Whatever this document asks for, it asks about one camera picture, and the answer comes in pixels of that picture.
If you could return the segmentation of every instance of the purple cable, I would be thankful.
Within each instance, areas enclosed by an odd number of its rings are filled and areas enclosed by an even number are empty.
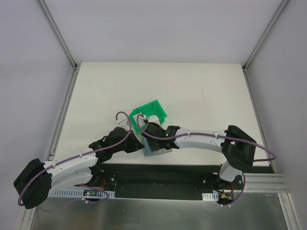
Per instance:
[[[173,137],[168,137],[168,138],[159,138],[159,137],[155,137],[149,133],[146,133],[144,131],[144,129],[142,129],[140,123],[139,123],[139,118],[140,117],[144,117],[142,114],[138,114],[137,118],[136,118],[136,123],[141,131],[141,133],[149,136],[150,138],[153,138],[153,139],[156,139],[156,140],[172,140],[172,139],[175,139],[175,138],[180,138],[180,137],[185,137],[185,136],[191,136],[191,135],[199,135],[199,136],[206,136],[206,137],[212,137],[214,138],[215,135],[214,134],[210,134],[210,133],[190,133],[190,134],[187,134],[187,133],[183,133],[183,134],[179,134],[179,135],[176,135],[176,136],[173,136]],[[250,145],[253,145],[253,146],[256,146],[266,152],[268,152],[269,154],[271,154],[273,157],[272,158],[267,158],[267,159],[257,159],[257,160],[254,160],[254,162],[257,162],[257,161],[272,161],[274,159],[276,159],[276,154],[274,152],[272,152],[271,150],[269,150],[268,148],[260,145],[260,144],[257,144],[255,142],[252,142],[252,141],[249,141],[249,140],[244,140],[244,139],[240,139],[240,138],[231,138],[231,137],[227,137],[227,136],[222,136],[222,135],[217,135],[218,138],[223,138],[223,139],[228,139],[228,140],[231,140],[231,141],[240,141],[240,142],[243,142],[243,143],[247,143],[247,144],[250,144]]]
[[[131,119],[130,119],[130,117],[128,116],[128,114],[126,114],[125,112],[120,111],[120,112],[118,112],[118,113],[116,114],[116,120],[117,120],[117,117],[118,117],[119,114],[124,114],[124,115],[127,117],[128,121],[129,121],[129,131],[128,131],[128,133],[126,134],[126,136],[125,136],[121,141],[119,141],[118,143],[116,143],[116,144],[114,144],[114,145],[110,145],[110,146],[107,146],[107,147],[104,147],[104,148],[100,148],[100,149],[97,149],[97,150],[93,150],[93,151],[89,151],[89,152],[83,153],[82,156],[86,156],[86,155],[89,155],[89,154],[91,154],[91,153],[98,152],[98,151],[102,151],[102,150],[108,150],[108,149],[110,149],[110,148],[113,148],[113,147],[115,147],[115,146],[121,144],[122,142],[124,142],[124,141],[127,139],[127,137],[129,136],[129,134],[130,134],[130,132],[131,132],[131,129],[132,129]],[[78,157],[80,157],[80,155],[76,155],[76,156],[73,156],[73,157],[69,157],[69,158],[67,158],[67,159],[64,159],[64,160],[62,160],[62,161],[59,161],[59,162],[56,163],[56,166],[59,166],[60,164],[63,164],[63,163],[68,162],[68,161],[71,161],[71,160],[76,159],[76,158],[78,158]],[[26,192],[26,190],[27,190],[27,189],[29,188],[29,186],[33,183],[33,181],[34,181],[36,178],[38,178],[40,175],[42,175],[44,172],[46,172],[46,171],[48,171],[49,169],[52,169],[52,168],[53,168],[53,165],[50,165],[49,167],[45,168],[44,170],[42,170],[42,171],[40,171],[38,174],[36,174],[36,175],[27,183],[27,185],[24,187],[24,189],[21,191],[21,193],[20,193],[20,195],[19,195],[19,198],[18,198],[18,205],[19,205],[19,206],[24,206],[24,204],[21,203],[21,199],[22,199],[24,193]]]
[[[90,200],[88,200],[88,203],[89,203],[89,204],[101,203],[101,202],[107,200],[107,199],[110,197],[109,193],[107,193],[106,191],[104,191],[104,190],[102,190],[102,189],[95,188],[95,187],[90,187],[90,186],[87,186],[87,185],[85,185],[85,184],[79,184],[79,185],[82,186],[82,187],[85,187],[85,188],[97,190],[97,191],[102,192],[102,193],[104,193],[104,194],[106,195],[105,198],[100,199],[99,201],[90,201]],[[78,201],[78,200],[82,200],[82,199],[80,199],[80,198],[73,199],[73,200],[71,200],[70,202],[67,202],[66,204],[64,204],[64,205],[62,205],[62,206],[60,206],[60,207],[57,207],[57,208],[55,208],[55,209],[52,209],[52,210],[45,210],[45,209],[43,209],[41,206],[39,206],[39,207],[38,207],[38,210],[42,210],[43,212],[54,212],[54,211],[58,211],[58,210],[60,210],[60,209],[62,209],[62,208],[65,208],[65,207],[67,207],[68,205],[70,205],[70,204],[72,204],[72,203],[74,203],[75,201]]]
[[[208,208],[208,207],[205,206],[204,202],[202,202],[202,206],[203,206],[205,209],[207,209],[208,211],[215,211],[215,210],[218,210],[218,209],[221,208],[221,207],[226,207],[225,205],[223,205],[223,206],[218,205],[218,206],[216,206],[216,207],[214,207],[214,208]]]
[[[242,194],[243,194],[243,192],[244,192],[245,185],[246,185],[246,179],[245,179],[244,173],[242,173],[241,176],[242,176],[242,179],[243,179],[243,188],[242,188],[240,194],[234,199],[234,201],[230,203],[231,205],[232,205],[234,202],[236,202],[236,201],[242,196]]]

